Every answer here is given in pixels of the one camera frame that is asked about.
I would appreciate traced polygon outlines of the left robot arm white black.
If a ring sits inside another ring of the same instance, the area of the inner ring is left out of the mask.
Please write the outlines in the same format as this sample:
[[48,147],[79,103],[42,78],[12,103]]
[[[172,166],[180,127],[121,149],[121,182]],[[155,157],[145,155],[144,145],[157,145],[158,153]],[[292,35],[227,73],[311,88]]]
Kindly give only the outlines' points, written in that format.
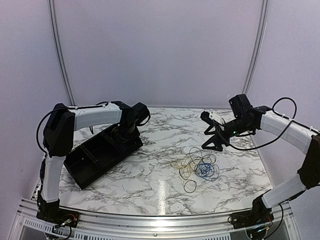
[[[83,190],[138,150],[143,144],[139,127],[151,118],[148,107],[138,102],[129,106],[121,101],[89,106],[58,103],[43,117],[44,156],[40,167],[41,188],[38,211],[48,217],[58,213],[62,168],[66,168]],[[74,133],[98,125],[109,126],[74,147]]]

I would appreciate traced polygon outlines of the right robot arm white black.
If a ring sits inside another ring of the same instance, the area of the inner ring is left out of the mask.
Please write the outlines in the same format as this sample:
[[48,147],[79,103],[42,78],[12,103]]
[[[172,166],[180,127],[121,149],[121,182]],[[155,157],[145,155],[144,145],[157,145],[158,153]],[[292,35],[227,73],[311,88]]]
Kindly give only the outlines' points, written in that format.
[[210,136],[201,146],[203,149],[221,152],[223,147],[231,146],[231,138],[254,135],[257,130],[261,130],[276,137],[262,147],[282,139],[305,155],[302,166],[294,176],[253,201],[252,210],[255,214],[266,212],[320,185],[318,130],[295,121],[294,117],[276,112],[273,107],[265,105],[254,107],[243,93],[232,97],[228,102],[234,115],[234,119],[229,122],[219,122],[213,112],[201,113],[201,120],[208,124],[204,133]]

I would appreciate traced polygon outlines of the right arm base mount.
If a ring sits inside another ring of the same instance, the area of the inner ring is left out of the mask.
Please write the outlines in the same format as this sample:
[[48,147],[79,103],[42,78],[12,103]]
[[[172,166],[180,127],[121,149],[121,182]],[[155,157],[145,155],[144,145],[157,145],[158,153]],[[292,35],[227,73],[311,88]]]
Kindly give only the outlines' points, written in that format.
[[267,208],[262,200],[262,195],[252,201],[250,210],[234,212],[227,221],[234,229],[247,228],[255,225],[269,223],[274,220],[271,208]]

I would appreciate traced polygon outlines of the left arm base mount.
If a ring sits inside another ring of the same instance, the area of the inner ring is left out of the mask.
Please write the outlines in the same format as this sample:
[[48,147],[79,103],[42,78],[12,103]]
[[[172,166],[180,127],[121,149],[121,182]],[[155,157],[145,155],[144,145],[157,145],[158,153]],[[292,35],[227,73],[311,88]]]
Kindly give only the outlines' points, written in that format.
[[53,223],[58,228],[70,226],[77,227],[80,213],[78,211],[60,208],[53,202],[49,205],[39,205],[36,217],[40,220]]

